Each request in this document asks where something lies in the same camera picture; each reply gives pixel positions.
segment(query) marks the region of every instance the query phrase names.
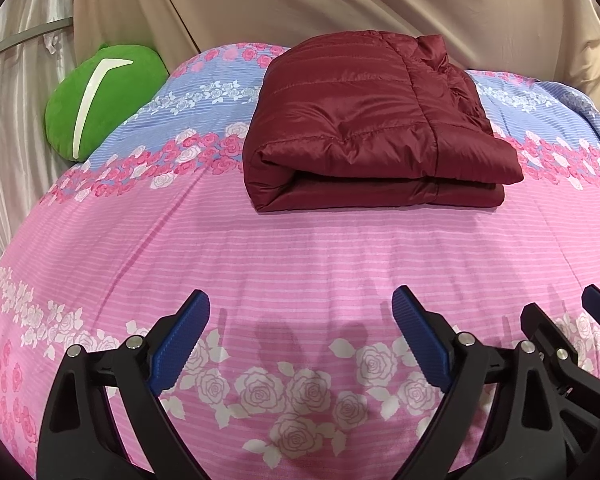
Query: silver screw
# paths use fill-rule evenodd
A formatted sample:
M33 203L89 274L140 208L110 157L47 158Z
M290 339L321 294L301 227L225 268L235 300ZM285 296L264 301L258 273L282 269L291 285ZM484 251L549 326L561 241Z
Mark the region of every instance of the silver screw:
M80 345L71 345L66 350L66 354L69 357L78 357L78 355L80 355L81 351L82 351L82 347Z
M461 345L471 346L475 344L475 337L473 334L469 334L468 332L461 332L458 334L458 341Z
M520 348L525 354L532 354L536 351L536 345L534 345L531 341L523 341L520 343Z
M133 335L129 339L126 340L126 347L130 350L135 350L136 348L140 348L144 339L141 335Z

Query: green pillow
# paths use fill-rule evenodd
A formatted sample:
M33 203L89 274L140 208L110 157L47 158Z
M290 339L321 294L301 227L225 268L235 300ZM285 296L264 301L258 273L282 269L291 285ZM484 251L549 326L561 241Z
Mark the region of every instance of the green pillow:
M103 45L73 70L46 104L46 138L67 160L83 162L167 81L160 56L140 45Z

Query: mattress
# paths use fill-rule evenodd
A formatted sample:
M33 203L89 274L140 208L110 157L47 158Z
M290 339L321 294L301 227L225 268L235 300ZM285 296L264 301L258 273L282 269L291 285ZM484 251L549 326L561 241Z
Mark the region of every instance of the mattress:
M523 182L495 209L414 206L258 214L241 148L282 47L231 44L178 67L157 96L42 197L0 260L0 438L34 474L62 353L115 348L195 288L205 333L161 396L211 478L391 478L440 392L393 322L408 285L491 345L523 338L537 302L600 377L600 115L564 85L470 72ZM456 465L477 445L486 388ZM109 390L133 461L147 466Z

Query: folded comforter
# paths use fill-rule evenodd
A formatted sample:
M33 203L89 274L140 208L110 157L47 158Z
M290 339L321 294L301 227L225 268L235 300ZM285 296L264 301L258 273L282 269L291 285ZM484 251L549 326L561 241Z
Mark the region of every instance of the folded comforter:
M243 149L258 211L494 207L523 179L441 36L340 32L270 64Z

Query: white curtain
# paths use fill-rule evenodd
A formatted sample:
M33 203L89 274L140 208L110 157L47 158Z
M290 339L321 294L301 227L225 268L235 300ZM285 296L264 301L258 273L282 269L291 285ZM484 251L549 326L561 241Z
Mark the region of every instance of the white curtain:
M73 15L73 0L5 0L0 41ZM0 54L0 256L37 200L68 163L46 143L51 92L75 67L72 30L35 38Z

